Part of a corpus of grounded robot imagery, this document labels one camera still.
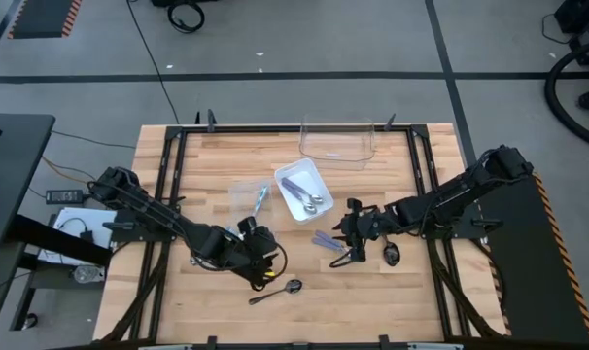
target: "wooden tabletop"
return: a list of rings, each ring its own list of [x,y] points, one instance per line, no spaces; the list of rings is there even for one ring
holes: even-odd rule
[[[464,171],[457,137],[450,123],[428,127],[439,182],[443,183]],[[132,166],[151,194],[165,128],[143,126]],[[406,234],[392,236],[401,253],[396,267],[384,263],[381,240],[368,242],[366,262],[338,269],[329,268],[337,253],[311,243],[316,229],[331,233],[331,227],[347,212],[347,197],[356,197],[364,205],[383,205],[416,194],[406,137],[398,132],[377,133],[375,142],[376,154],[364,170],[319,168],[335,205],[307,225],[292,218],[273,182],[270,228],[288,251],[289,264],[286,274],[266,290],[281,289],[288,280],[298,278],[303,289],[297,295],[283,294],[250,306],[247,300],[262,293],[253,292],[232,273],[191,266],[189,249],[177,240],[167,269],[158,342],[205,343],[209,335],[225,343],[371,342],[378,341],[379,334],[387,334],[391,341],[441,340],[424,241]],[[423,161],[420,143],[418,148]],[[174,145],[170,167],[175,150]],[[234,183],[272,179],[276,169],[299,159],[296,132],[192,134],[187,140],[180,189],[180,195],[186,197],[181,202],[182,213],[193,221],[226,226],[231,221],[228,189]],[[164,193],[169,193],[172,176],[167,179]],[[489,324],[504,333],[486,257],[469,242],[456,240],[453,244],[464,292]],[[94,338],[108,333],[135,297],[143,251],[143,243],[133,243],[111,261]],[[458,333],[454,302],[451,297],[448,300],[453,330]],[[142,335],[147,334],[152,301],[147,305]]]

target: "white tray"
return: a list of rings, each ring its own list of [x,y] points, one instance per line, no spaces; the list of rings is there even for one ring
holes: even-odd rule
[[[282,186],[282,179],[289,178],[291,181],[304,188],[310,194],[318,194],[323,197],[323,204],[316,205],[316,214],[309,214],[303,209],[300,200]],[[288,209],[299,224],[306,224],[318,217],[323,216],[333,207],[333,197],[321,178],[314,161],[304,158],[292,164],[288,164],[275,171],[275,181],[279,191],[286,200]]]

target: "transparent container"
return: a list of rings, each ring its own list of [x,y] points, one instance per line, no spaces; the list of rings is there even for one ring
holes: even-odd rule
[[[227,189],[229,195],[229,218],[226,228],[238,232],[238,222],[247,217],[255,216],[258,226],[266,226],[271,229],[273,227],[272,184],[273,180],[268,178],[257,181],[236,182],[230,186]],[[260,193],[264,188],[266,188],[266,191],[263,200],[260,203],[258,212],[255,212]]]
[[[369,119],[323,122],[305,116],[298,146],[317,165],[363,169],[374,157],[374,123]]]
[[[317,210],[316,213],[310,214],[303,209],[302,202],[284,187],[282,183],[284,178],[288,178],[309,194],[317,194],[323,199],[322,204],[315,205]],[[314,165],[314,161],[310,159],[304,158],[277,169],[275,171],[275,181],[277,182],[277,186],[279,187],[279,191],[282,193],[284,200],[286,200],[288,209],[298,224],[307,224],[310,221],[323,216],[333,207],[333,197],[329,193],[329,189],[325,185],[321,174]],[[302,197],[305,198],[306,201],[309,201],[305,194],[303,194]]]

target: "floor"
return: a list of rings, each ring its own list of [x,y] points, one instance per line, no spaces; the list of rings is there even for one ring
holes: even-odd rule
[[[540,33],[541,18],[561,2],[220,0],[201,5],[206,25],[192,35],[174,31],[148,0],[132,8],[181,123],[208,108],[219,123],[297,123],[304,115],[384,122],[396,113],[398,123],[454,123],[468,160],[502,143],[518,147],[548,188],[589,306],[589,145],[554,119],[542,96],[542,73],[569,51]],[[52,114],[55,130],[127,145],[142,124],[175,122],[124,0],[84,0],[68,38],[9,40],[19,3],[0,0],[0,112]],[[573,63],[567,71],[589,69]],[[574,106],[586,90],[589,79],[559,84],[563,104],[589,125],[589,113]],[[46,156],[95,176],[130,166],[133,153],[54,135]],[[77,186],[40,166],[31,188]],[[45,222],[58,209],[29,192],[20,211]],[[21,283],[0,325],[9,324]],[[99,300],[98,291],[39,292],[32,311],[41,324],[0,327],[0,349],[85,344]]]

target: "spoon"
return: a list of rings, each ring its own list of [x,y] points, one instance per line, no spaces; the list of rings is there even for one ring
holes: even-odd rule
[[[295,184],[289,178],[283,178],[282,179],[282,184],[284,184],[285,186],[290,186],[291,188],[293,188],[293,190],[299,191],[300,193],[303,193],[303,194],[307,195],[310,198],[310,201],[312,203],[314,203],[314,204],[323,204],[323,202],[325,201],[320,195],[318,195],[318,194],[310,194],[303,187]]]
[[[389,266],[396,266],[400,263],[400,250],[394,242],[390,242],[388,236],[383,234],[385,240],[385,248],[383,248],[383,259]]]
[[[282,292],[288,292],[288,294],[294,294],[294,293],[297,293],[298,291],[300,291],[302,287],[303,287],[303,282],[301,282],[300,280],[296,280],[296,279],[290,280],[286,283],[286,287],[284,287],[283,289],[281,289],[279,291],[269,293],[266,296],[262,296],[262,297],[250,298],[249,304],[250,305],[257,304],[268,297],[275,296],[276,294],[282,293]]]
[[[303,209],[305,209],[305,211],[310,214],[316,214],[316,205],[307,202],[305,199],[303,199],[301,193],[299,193],[295,188],[292,188],[288,182],[284,182],[284,180],[282,180],[282,185],[286,190],[288,190],[289,193],[294,195],[294,197],[298,199],[301,202],[301,204],[303,204]]]

